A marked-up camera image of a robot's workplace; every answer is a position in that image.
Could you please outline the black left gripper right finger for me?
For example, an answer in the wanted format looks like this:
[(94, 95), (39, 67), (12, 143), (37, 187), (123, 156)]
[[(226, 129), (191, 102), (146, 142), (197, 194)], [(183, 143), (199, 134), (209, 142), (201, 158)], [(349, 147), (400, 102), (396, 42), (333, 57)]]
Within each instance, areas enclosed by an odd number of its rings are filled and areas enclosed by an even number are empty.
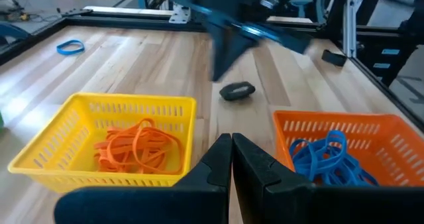
[(423, 188), (316, 186), (240, 133), (233, 175), (245, 223), (423, 224)]

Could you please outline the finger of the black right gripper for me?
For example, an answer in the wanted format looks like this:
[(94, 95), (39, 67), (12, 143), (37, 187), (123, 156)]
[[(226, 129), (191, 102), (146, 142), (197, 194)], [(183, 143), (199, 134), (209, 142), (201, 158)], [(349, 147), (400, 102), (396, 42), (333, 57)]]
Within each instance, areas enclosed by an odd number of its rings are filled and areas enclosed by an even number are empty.
[(213, 39), (211, 80), (218, 81), (230, 68), (226, 49), (230, 45), (230, 24), (237, 14), (237, 0), (172, 0), (203, 15), (203, 26)]
[(289, 50), (303, 54), (311, 43), (311, 36), (292, 28), (272, 25), (242, 25), (230, 42), (230, 51), (225, 58), (225, 72), (250, 48), (258, 46), (261, 40), (268, 39)]

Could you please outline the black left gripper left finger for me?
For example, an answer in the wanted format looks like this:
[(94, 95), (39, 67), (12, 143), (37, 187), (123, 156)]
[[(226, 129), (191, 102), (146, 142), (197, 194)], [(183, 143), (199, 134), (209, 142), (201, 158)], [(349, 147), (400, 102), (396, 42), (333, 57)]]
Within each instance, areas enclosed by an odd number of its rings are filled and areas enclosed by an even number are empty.
[(171, 187), (86, 187), (61, 197), (56, 223), (227, 223), (232, 137), (221, 134)]

